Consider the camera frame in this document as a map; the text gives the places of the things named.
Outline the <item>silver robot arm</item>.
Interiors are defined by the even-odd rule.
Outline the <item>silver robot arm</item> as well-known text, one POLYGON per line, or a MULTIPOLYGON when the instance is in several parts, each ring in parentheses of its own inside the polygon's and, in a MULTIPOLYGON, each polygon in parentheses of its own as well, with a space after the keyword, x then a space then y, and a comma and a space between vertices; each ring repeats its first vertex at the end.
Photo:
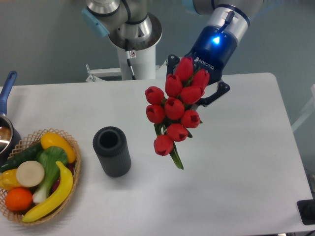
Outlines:
MULTIPOLYGON (((209 15, 188 56, 194 69, 205 69, 210 83, 217 84, 211 96, 199 99, 194 108, 208 106, 230 89, 222 71, 258 13, 260 0, 184 0, 190 12, 209 15)), ((162 36, 161 23, 148 11, 145 0, 89 0, 82 16, 100 37, 109 37, 116 47, 123 80, 154 79, 156 45, 162 36)))

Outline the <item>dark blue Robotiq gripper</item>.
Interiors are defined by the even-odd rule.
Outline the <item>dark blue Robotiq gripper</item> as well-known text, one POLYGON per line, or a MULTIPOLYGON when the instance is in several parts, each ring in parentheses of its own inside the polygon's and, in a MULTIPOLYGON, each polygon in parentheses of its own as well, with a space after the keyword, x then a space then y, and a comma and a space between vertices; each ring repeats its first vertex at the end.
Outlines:
MULTIPOLYGON (((209 84, 217 82, 217 90, 211 96, 200 98, 191 105, 191 110, 208 107, 230 91, 222 71, 231 58, 250 25, 248 15, 237 5, 218 5, 207 25, 203 28, 186 57, 192 57, 195 69, 204 69, 210 74, 209 84)), ((170 54, 167 58, 166 76, 174 74, 181 58, 170 54)))

